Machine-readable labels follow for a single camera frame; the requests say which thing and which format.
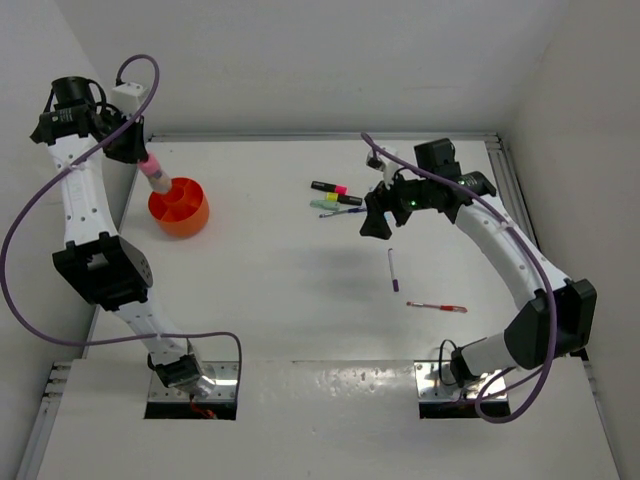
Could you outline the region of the pink glue stick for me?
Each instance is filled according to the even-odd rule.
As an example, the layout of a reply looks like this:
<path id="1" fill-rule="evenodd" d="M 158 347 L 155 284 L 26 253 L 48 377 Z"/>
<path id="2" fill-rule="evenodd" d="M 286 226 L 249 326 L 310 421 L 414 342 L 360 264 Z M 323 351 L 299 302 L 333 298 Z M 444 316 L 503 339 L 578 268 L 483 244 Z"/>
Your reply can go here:
<path id="1" fill-rule="evenodd" d="M 153 192 L 166 195 L 172 188 L 171 177 L 162 169 L 153 153 L 149 153 L 145 161 L 137 164 L 138 170 L 146 177 Z"/>

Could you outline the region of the red gel pen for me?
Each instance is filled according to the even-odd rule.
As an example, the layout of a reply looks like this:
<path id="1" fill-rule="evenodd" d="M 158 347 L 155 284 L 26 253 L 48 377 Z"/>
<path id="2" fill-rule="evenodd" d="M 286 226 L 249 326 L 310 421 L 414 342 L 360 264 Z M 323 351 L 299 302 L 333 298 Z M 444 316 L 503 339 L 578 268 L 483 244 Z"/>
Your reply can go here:
<path id="1" fill-rule="evenodd" d="M 406 306 L 413 307 L 413 308 L 427 308 L 427 309 L 434 309 L 434 310 L 462 313 L 462 314 L 465 314 L 468 312 L 468 309 L 466 307 L 456 306 L 456 305 L 428 304 L 428 303 L 407 301 Z"/>

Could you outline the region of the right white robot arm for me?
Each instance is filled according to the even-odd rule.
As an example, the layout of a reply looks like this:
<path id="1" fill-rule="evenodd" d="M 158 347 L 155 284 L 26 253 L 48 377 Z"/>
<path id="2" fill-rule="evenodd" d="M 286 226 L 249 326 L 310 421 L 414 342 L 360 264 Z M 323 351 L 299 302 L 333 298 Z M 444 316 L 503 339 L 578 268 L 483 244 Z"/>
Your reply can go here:
<path id="1" fill-rule="evenodd" d="M 401 170 L 409 165 L 391 150 L 372 145 L 368 167 L 382 181 L 365 197 L 363 237 L 387 240 L 392 231 L 385 215 L 403 226 L 412 213 L 433 209 L 467 235 L 508 287 L 517 316 L 499 334 L 454 349 L 447 378 L 459 387 L 485 373 L 509 368 L 534 370 L 549 358 L 583 349 L 590 337 L 597 293 L 586 279 L 572 280 L 544 259 L 523 234 L 488 178 L 465 173 L 447 139 L 415 146 L 415 178 Z"/>

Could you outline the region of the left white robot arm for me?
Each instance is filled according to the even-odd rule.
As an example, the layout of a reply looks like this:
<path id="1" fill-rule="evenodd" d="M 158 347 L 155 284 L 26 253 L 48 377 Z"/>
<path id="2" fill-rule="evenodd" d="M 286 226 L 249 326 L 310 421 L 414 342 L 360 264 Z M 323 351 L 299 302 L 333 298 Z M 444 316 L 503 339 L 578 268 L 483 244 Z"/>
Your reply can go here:
<path id="1" fill-rule="evenodd" d="M 93 80 L 68 76 L 52 83 L 31 139 L 43 143 L 61 173 L 64 247 L 54 253 L 58 273 L 89 304 L 109 311 L 140 337 L 149 368 L 167 388 L 204 399 L 215 388 L 192 343 L 163 313 L 145 255 L 117 231 L 103 180 L 105 159 L 148 160 L 144 120 L 135 111 L 147 98 L 139 84 L 118 82 L 114 103 Z"/>

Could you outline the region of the blue ballpoint pen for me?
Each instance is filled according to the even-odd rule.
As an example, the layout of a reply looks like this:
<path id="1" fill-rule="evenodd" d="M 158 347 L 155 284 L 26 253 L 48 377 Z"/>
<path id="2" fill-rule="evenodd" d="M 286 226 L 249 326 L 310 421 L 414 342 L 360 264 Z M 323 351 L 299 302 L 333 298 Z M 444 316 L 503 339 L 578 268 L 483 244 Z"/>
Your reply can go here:
<path id="1" fill-rule="evenodd" d="M 325 218 L 331 218 L 331 217 L 336 217 L 340 215 L 360 214 L 360 213 L 366 213 L 366 212 L 367 212 L 366 207 L 355 207 L 355 208 L 343 209 L 338 211 L 331 211 L 327 213 L 321 213 L 318 215 L 318 218 L 325 219 Z"/>

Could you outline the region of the black yellow highlighter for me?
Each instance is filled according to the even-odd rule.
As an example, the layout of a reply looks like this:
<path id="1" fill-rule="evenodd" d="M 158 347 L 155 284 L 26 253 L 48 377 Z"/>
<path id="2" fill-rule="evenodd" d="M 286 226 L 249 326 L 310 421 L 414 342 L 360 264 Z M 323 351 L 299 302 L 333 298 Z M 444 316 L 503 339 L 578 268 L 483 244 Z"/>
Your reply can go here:
<path id="1" fill-rule="evenodd" d="M 363 199 L 360 197 L 346 195 L 346 194 L 339 194 L 335 192 L 327 193 L 326 200 L 343 204 L 343 205 L 350 205 L 350 206 L 361 206 L 363 203 Z"/>

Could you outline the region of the black pink highlighter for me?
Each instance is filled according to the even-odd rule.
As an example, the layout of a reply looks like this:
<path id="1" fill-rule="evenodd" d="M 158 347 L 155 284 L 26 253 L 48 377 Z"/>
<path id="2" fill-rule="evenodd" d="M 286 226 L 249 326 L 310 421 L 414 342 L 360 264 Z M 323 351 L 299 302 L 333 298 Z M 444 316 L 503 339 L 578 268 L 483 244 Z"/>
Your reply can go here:
<path id="1" fill-rule="evenodd" d="M 346 195 L 348 193 L 348 188 L 342 185 L 336 185 L 326 182 L 320 181 L 312 181 L 310 187 L 317 191 L 322 191 L 326 193 L 337 193 L 339 195 Z"/>

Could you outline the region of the white pen purple cap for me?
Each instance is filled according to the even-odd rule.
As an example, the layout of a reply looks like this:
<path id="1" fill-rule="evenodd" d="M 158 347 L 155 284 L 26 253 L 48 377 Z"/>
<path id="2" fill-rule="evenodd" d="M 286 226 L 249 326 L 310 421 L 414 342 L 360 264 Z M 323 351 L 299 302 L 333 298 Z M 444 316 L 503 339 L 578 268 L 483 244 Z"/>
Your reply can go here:
<path id="1" fill-rule="evenodd" d="M 392 284 L 392 290 L 394 293 L 399 293 L 400 291 L 400 287 L 399 287 L 399 281 L 395 272 L 395 266 L 394 266 L 394 250 L 393 248 L 389 248 L 387 251 L 387 257 L 388 257 L 388 264 L 389 264 L 389 272 L 390 272 L 390 277 L 391 277 L 391 284 Z"/>

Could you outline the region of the orange round organizer container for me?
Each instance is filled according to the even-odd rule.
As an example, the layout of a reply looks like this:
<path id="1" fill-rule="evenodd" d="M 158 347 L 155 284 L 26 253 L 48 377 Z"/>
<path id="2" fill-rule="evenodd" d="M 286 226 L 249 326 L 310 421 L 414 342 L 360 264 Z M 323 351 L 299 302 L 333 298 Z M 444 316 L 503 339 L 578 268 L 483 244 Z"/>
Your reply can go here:
<path id="1" fill-rule="evenodd" d="M 175 238 L 198 234 L 210 216 L 203 188 L 195 180 L 185 177 L 174 177 L 167 194 L 152 193 L 147 207 L 160 229 Z"/>

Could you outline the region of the right aluminium table rail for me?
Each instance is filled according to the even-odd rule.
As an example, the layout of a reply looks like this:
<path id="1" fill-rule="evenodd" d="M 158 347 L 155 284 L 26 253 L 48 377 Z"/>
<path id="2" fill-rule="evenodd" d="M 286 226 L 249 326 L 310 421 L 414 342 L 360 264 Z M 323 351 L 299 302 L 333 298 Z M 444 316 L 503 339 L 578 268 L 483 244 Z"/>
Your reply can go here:
<path id="1" fill-rule="evenodd" d="M 489 136 L 485 145 L 507 211 L 515 217 L 525 235 L 538 247 L 515 167 L 504 142 L 495 134 Z M 585 347 L 589 340 L 596 297 L 595 288 L 587 280 L 569 281 L 569 286 L 556 295 L 559 327 L 557 351 L 564 347 L 564 355 L 578 357 L 583 361 L 589 359 Z"/>

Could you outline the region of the aluminium table rail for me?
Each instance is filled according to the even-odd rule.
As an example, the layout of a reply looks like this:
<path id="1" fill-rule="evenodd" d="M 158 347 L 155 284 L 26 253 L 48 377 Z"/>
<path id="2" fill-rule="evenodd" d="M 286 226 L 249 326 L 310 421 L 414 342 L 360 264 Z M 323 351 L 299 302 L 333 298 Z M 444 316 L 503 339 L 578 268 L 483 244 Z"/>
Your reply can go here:
<path id="1" fill-rule="evenodd" d="M 538 247 L 515 167 L 504 142 L 495 134 L 489 136 L 485 145 L 507 211 L 515 217 L 525 235 Z M 569 281 L 569 286 L 556 295 L 559 327 L 557 351 L 564 347 L 564 355 L 578 357 L 583 361 L 589 359 L 585 347 L 589 340 L 596 297 L 595 288 L 587 280 Z"/>
<path id="2" fill-rule="evenodd" d="M 40 406 L 25 447 L 16 478 L 36 479 L 53 431 L 56 416 L 62 402 L 72 364 L 68 361 L 54 362 Z"/>

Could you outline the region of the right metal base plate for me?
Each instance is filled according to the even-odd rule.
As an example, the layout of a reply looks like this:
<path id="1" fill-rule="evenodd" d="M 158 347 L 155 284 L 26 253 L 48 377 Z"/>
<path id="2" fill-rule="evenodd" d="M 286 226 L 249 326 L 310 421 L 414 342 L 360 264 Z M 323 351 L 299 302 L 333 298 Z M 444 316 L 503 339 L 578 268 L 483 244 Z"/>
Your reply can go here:
<path id="1" fill-rule="evenodd" d="M 416 361 L 414 363 L 416 389 L 421 405 L 444 405 L 474 401 L 482 388 L 497 377 L 501 370 L 482 374 L 477 380 L 459 387 L 454 381 L 449 361 Z"/>

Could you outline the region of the metal base plate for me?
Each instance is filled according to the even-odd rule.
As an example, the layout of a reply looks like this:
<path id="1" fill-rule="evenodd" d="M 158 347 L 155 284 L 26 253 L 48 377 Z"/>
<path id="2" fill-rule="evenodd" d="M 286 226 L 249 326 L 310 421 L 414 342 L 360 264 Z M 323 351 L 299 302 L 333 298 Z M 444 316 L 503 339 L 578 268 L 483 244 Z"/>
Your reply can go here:
<path id="1" fill-rule="evenodd" d="M 238 364 L 236 362 L 205 361 L 202 364 L 204 382 L 199 386 L 199 394 L 194 395 L 198 402 L 227 403 L 236 400 Z M 166 387 L 159 377 L 151 376 L 147 400 L 152 403 L 188 402 L 189 393 L 176 387 Z"/>
<path id="2" fill-rule="evenodd" d="M 497 377 L 501 370 L 482 374 L 477 380 L 459 387 L 454 381 L 449 361 L 416 361 L 414 363 L 416 389 L 421 405 L 444 405 L 474 401 L 482 388 Z"/>

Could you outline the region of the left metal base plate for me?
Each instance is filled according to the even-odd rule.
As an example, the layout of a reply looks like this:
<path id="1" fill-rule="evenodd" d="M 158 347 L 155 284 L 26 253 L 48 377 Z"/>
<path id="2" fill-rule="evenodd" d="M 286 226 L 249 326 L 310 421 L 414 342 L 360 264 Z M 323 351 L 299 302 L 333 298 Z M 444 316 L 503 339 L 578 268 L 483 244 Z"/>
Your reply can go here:
<path id="1" fill-rule="evenodd" d="M 204 382 L 199 386 L 199 394 L 194 395 L 198 402 L 227 403 L 236 400 L 238 364 L 236 362 L 205 361 L 202 364 Z M 166 387 L 159 377 L 151 376 L 147 400 L 152 403 L 188 402 L 189 393 L 176 387 Z"/>

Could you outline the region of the left aluminium table rail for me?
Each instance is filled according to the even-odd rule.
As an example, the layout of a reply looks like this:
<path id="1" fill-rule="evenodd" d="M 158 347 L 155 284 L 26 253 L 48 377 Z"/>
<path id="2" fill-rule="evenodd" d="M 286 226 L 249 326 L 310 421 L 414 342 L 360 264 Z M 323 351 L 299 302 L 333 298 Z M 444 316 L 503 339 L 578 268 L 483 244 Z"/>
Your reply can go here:
<path id="1" fill-rule="evenodd" d="M 16 478 L 36 479 L 53 431 L 56 416 L 62 402 L 72 364 L 68 361 L 54 362 L 40 406 L 25 447 Z"/>

